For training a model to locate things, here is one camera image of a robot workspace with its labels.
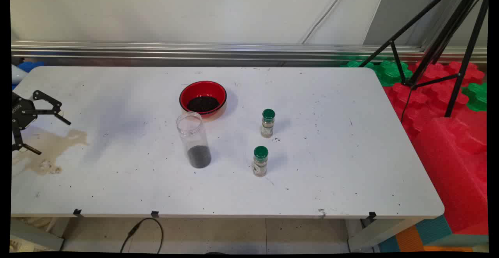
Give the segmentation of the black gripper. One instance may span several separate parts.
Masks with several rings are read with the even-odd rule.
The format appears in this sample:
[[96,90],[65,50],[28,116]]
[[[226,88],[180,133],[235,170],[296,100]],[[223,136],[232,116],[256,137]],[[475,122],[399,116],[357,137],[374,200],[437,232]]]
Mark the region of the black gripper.
[[[35,101],[45,101],[52,105],[51,109],[36,109]],[[71,122],[64,118],[61,114],[62,103],[59,100],[45,94],[42,91],[34,91],[32,97],[24,99],[16,93],[11,93],[11,116],[13,120],[18,123],[17,127],[12,127],[12,134],[14,136],[14,144],[11,145],[11,151],[26,152],[31,151],[36,155],[41,155],[41,151],[25,144],[21,135],[23,129],[28,127],[39,115],[53,115],[66,125],[70,126]]]

